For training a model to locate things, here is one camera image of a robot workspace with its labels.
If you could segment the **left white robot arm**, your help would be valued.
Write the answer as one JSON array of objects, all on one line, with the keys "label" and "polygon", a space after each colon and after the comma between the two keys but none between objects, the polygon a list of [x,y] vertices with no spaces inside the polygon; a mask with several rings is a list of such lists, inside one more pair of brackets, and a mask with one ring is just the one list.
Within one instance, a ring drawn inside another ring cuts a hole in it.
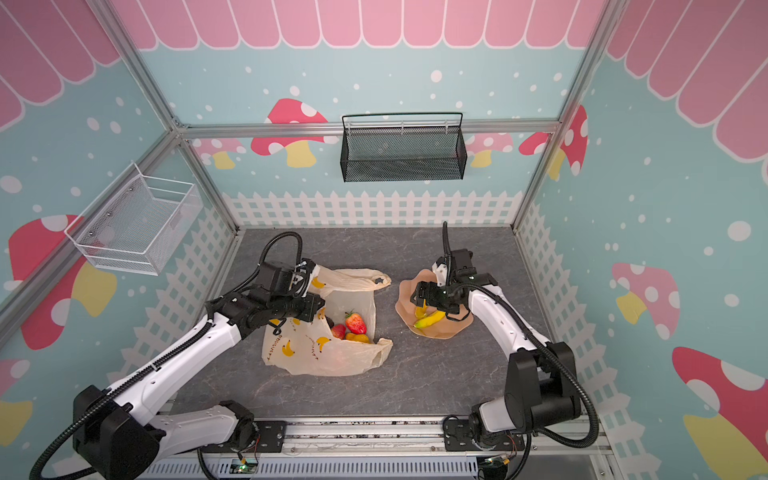
[{"label": "left white robot arm", "polygon": [[200,321],[182,338],[132,375],[106,389],[89,386],[73,402],[73,422],[45,448],[29,473],[41,479],[66,443],[88,466],[71,473],[81,479],[136,479],[153,463],[209,445],[242,453],[262,439],[250,410],[234,400],[181,415],[160,408],[219,355],[251,333],[286,321],[311,322],[324,304],[309,290],[319,266],[302,259],[293,267],[263,262],[252,282],[209,301]]}]

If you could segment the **yellow green mango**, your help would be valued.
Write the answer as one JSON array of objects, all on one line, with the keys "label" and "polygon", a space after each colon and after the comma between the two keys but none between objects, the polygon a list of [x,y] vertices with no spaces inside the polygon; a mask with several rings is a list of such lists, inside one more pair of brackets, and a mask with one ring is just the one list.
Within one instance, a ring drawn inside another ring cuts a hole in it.
[{"label": "yellow green mango", "polygon": [[431,327],[432,325],[435,325],[438,322],[441,322],[446,317],[446,313],[440,310],[436,310],[433,313],[423,316],[419,318],[415,323],[414,327],[423,330],[425,328]]}]

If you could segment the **yellow banana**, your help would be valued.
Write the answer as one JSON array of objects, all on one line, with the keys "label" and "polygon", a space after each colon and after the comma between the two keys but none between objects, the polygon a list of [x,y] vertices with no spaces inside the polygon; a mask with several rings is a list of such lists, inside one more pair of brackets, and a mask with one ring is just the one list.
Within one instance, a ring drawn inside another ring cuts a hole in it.
[{"label": "yellow banana", "polygon": [[416,317],[416,319],[417,320],[421,320],[421,319],[425,318],[427,316],[427,310],[428,310],[428,308],[427,308],[426,304],[423,304],[422,306],[417,307],[415,309],[415,317]]}]

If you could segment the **red orange strawberry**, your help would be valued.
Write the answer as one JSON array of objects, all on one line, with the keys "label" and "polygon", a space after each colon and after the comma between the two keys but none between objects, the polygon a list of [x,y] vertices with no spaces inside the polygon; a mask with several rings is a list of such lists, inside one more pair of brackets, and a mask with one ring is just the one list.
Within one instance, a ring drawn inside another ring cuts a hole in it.
[{"label": "red orange strawberry", "polygon": [[355,335],[367,333],[367,325],[363,317],[357,312],[347,312],[345,317],[346,328]]}]

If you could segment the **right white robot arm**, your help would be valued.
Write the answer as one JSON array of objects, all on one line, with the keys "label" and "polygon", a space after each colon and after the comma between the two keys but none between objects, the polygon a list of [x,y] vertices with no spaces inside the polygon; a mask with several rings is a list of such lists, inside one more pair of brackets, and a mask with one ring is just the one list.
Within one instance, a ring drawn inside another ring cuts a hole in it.
[{"label": "right white robot arm", "polygon": [[419,282],[411,296],[413,304],[434,307],[450,320],[466,309],[507,357],[503,394],[476,405],[469,415],[472,441],[490,449],[508,435],[537,433],[570,448],[592,446],[599,420],[577,378],[574,352],[535,330],[472,259],[467,249],[445,247],[432,267],[436,280]]}]

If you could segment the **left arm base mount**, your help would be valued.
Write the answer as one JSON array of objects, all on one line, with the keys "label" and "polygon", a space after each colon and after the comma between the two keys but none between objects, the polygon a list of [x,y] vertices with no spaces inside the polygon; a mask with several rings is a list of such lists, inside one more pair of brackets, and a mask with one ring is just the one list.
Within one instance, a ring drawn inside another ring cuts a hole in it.
[{"label": "left arm base mount", "polygon": [[241,454],[281,453],[286,439],[286,421],[240,421],[231,437],[223,443],[209,443],[205,453],[240,452]]}]

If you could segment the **banana print plastic bag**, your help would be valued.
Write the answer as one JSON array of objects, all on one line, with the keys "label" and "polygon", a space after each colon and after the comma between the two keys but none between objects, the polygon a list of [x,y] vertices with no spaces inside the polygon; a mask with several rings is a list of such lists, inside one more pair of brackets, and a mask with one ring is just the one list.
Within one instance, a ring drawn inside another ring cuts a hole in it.
[{"label": "banana print plastic bag", "polygon": [[[320,267],[309,291],[323,298],[324,307],[311,323],[290,319],[281,334],[267,331],[261,351],[263,362],[294,376],[354,376],[380,367],[388,359],[393,342],[376,337],[374,293],[390,285],[390,277],[378,270]],[[369,344],[340,340],[332,335],[326,317],[335,325],[344,325],[347,312],[357,312],[363,317]]]}]

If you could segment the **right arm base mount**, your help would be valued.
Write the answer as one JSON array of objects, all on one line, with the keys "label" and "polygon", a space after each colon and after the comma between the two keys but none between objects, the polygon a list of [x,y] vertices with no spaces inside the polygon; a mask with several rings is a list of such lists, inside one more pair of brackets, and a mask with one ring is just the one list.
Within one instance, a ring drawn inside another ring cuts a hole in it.
[{"label": "right arm base mount", "polygon": [[509,452],[525,449],[523,435],[507,431],[488,432],[474,416],[449,415],[442,420],[441,433],[448,452]]}]

